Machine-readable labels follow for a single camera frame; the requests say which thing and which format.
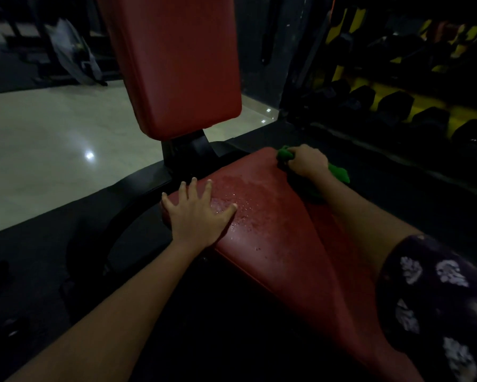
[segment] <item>hand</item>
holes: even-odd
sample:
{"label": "hand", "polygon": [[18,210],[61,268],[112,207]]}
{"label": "hand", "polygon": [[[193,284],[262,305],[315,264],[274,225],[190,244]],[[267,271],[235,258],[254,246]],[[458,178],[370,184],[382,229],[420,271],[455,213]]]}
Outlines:
{"label": "hand", "polygon": [[318,173],[329,171],[329,160],[318,149],[307,145],[290,147],[295,159],[288,161],[288,167],[299,176],[313,180]]}
{"label": "hand", "polygon": [[187,190],[185,182],[178,190],[178,205],[175,206],[162,193],[162,204],[170,215],[173,243],[183,245],[196,255],[212,245],[220,237],[237,210],[233,204],[222,213],[216,213],[210,207],[212,181],[208,180],[201,198],[197,195],[197,179],[193,178]]}

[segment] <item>dark shirt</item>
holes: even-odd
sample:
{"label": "dark shirt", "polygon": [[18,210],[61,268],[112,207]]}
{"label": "dark shirt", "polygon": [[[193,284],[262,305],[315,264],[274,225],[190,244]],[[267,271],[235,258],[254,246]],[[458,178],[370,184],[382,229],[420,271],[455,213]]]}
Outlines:
{"label": "dark shirt", "polygon": [[426,381],[477,381],[477,268],[433,238],[402,241],[376,285],[380,325]]}

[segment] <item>finger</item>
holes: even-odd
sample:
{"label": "finger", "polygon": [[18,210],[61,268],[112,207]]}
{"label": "finger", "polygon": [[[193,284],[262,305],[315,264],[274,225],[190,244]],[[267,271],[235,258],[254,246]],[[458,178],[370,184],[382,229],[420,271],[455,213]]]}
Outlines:
{"label": "finger", "polygon": [[187,201],[187,184],[185,181],[180,183],[180,188],[178,189],[178,202],[182,203]]}
{"label": "finger", "polygon": [[210,203],[210,200],[212,199],[212,180],[207,181],[205,185],[205,191],[203,192],[201,199],[207,204]]}
{"label": "finger", "polygon": [[191,184],[189,185],[189,190],[188,190],[188,197],[190,201],[195,201],[197,200],[197,178],[193,177],[191,180]]}
{"label": "finger", "polygon": [[162,193],[162,205],[164,208],[167,210],[168,213],[170,213],[175,205],[171,202],[171,200],[167,197],[166,193]]}
{"label": "finger", "polygon": [[238,209],[238,205],[237,204],[232,204],[232,205],[230,205],[230,207],[228,209],[226,209],[224,212],[222,212],[220,214],[224,224],[228,224],[230,222],[231,217],[233,217],[233,215],[235,214],[237,209]]}

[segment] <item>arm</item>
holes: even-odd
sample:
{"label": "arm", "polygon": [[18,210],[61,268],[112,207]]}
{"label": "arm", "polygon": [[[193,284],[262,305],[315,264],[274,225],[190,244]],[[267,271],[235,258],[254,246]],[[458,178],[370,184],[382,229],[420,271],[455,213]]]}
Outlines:
{"label": "arm", "polygon": [[338,181],[328,169],[329,161],[318,149],[307,145],[292,147],[295,159],[288,166],[310,179],[344,224],[350,237],[378,276],[385,259],[406,237],[421,232],[380,209]]}
{"label": "arm", "polygon": [[169,247],[9,381],[127,381],[185,270],[217,240],[236,211],[232,205],[216,214],[210,208],[211,188],[208,181],[200,199],[195,178],[188,190],[182,182],[177,206],[163,193],[173,231]]}

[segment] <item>person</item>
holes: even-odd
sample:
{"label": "person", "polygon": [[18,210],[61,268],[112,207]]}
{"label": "person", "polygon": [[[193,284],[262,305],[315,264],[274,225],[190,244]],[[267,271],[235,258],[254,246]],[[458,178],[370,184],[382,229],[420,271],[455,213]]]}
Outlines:
{"label": "person", "polygon": [[[413,226],[338,181],[328,160],[307,145],[293,147],[288,166],[310,179],[370,264],[379,322],[426,380],[477,380],[477,269]],[[212,182],[202,197],[194,178],[165,193],[173,242],[154,261],[51,346],[10,382],[125,382],[178,281],[197,255],[221,235],[237,206],[216,214]]]}

